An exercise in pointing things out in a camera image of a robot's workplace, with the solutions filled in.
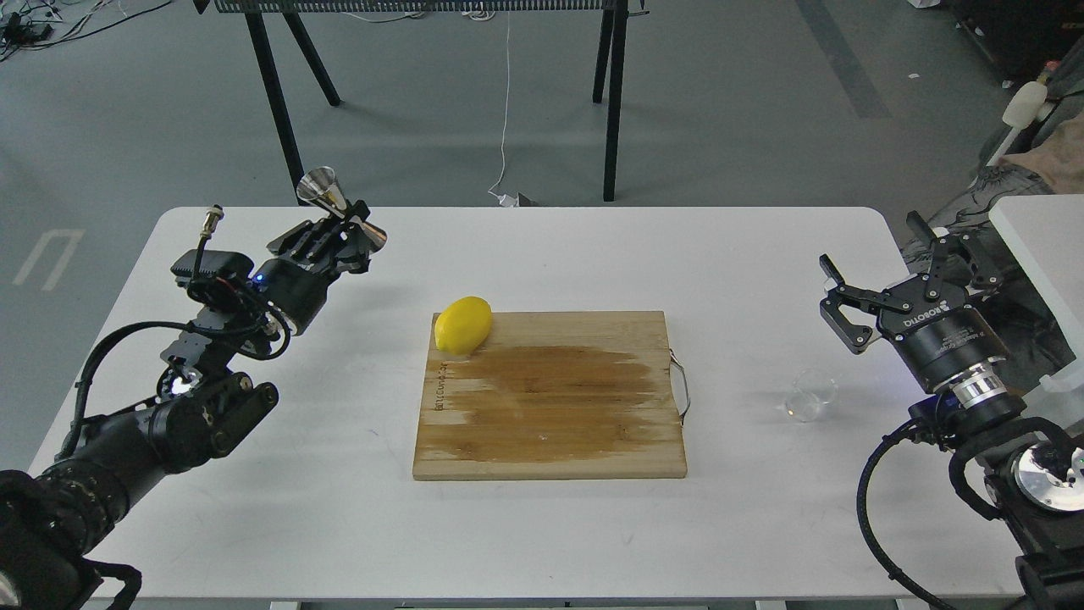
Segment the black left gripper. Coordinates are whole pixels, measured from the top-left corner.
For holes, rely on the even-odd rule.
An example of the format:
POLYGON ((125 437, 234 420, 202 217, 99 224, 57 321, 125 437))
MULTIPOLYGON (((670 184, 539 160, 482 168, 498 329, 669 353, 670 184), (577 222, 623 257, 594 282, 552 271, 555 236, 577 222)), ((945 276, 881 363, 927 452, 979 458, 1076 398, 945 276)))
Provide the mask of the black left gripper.
POLYGON ((274 304, 295 335, 304 335, 324 308, 330 286, 344 273, 365 273, 374 252, 365 202, 349 203, 345 212, 327 203, 319 203, 318 208, 328 216, 304 220, 270 241, 267 250, 275 258, 254 273, 254 290, 274 304), (313 270, 301 267, 317 262, 313 270))

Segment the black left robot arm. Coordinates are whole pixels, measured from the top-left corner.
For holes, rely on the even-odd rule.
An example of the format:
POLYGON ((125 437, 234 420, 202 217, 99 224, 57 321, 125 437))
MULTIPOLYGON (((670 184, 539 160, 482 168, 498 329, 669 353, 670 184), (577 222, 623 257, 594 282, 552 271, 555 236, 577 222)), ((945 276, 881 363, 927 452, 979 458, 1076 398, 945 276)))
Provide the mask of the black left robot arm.
POLYGON ((96 343, 76 380, 69 433, 54 463, 38 475, 3 471, 4 609, 79 609, 104 580, 121 590, 111 607, 128 609, 142 586, 132 564, 89 558, 136 503, 171 473, 224 458, 278 405, 271 382, 231 369, 233 356, 281 356, 301 335, 341 274, 363 274, 386 233, 369 224, 361 200, 325 203, 268 244, 255 268, 243 254, 209 250, 222 219, 212 206, 197 247, 175 262, 177 285, 202 304, 185 324, 124 325, 96 343), (179 330, 163 352, 154 394, 115 413, 89 416, 89 391, 108 353, 139 330, 179 330))

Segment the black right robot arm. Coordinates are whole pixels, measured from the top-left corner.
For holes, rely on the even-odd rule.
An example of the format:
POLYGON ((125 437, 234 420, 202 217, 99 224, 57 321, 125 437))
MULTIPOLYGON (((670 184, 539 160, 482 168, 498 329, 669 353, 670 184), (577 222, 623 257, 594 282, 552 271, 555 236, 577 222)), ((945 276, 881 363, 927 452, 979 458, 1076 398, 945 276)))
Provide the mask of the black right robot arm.
POLYGON ((883 436, 860 473, 860 533, 883 571, 937 609, 949 603, 918 585, 883 551, 868 517, 872 473, 902 441, 949 452, 949 483, 975 512, 1010 529, 1021 556, 1015 572, 1035 609, 1080 609, 1081 436, 1025 416, 1025 399, 1008 389, 996 366, 1008 348, 981 315, 979 302, 1005 275, 968 233, 938 236, 917 212, 911 231, 929 248, 925 269, 880 291, 848 285, 827 255, 818 263, 835 286, 821 316, 849 351, 875 337, 891 343, 926 394, 909 420, 883 436))

